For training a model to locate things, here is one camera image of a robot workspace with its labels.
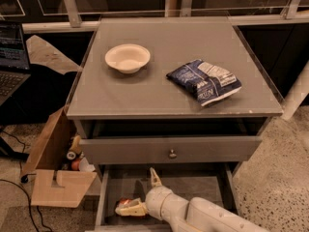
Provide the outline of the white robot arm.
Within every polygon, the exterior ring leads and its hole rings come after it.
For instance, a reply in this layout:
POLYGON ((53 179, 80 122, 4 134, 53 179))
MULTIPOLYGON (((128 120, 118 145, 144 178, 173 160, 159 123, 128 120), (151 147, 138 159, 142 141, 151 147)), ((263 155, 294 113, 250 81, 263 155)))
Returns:
POLYGON ((206 199, 186 200, 164 186, 152 167, 150 173, 152 188, 145 201, 140 198, 121 201, 115 208, 117 215, 149 215, 166 221, 173 232, 268 232, 206 199))

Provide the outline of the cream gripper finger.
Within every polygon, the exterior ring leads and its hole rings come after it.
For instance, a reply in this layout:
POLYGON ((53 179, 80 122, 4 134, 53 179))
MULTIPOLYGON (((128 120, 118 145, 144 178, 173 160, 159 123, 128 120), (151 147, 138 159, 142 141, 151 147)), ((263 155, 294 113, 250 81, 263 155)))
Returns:
POLYGON ((150 168, 151 173, 151 185, 152 187, 160 187, 162 185, 160 178, 156 174, 156 171, 151 167, 150 168))
POLYGON ((139 204, 133 207, 121 208, 118 204, 115 208, 115 213, 121 217, 143 217, 148 213, 146 204, 140 198, 136 198, 139 204))

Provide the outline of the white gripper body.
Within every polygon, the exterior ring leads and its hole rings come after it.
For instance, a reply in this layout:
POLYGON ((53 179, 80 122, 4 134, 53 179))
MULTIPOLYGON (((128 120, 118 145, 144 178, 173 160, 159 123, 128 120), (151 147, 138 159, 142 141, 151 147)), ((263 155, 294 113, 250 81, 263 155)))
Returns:
POLYGON ((148 213, 159 220, 171 220, 181 210, 180 198, 165 186, 154 187, 146 195, 148 213))

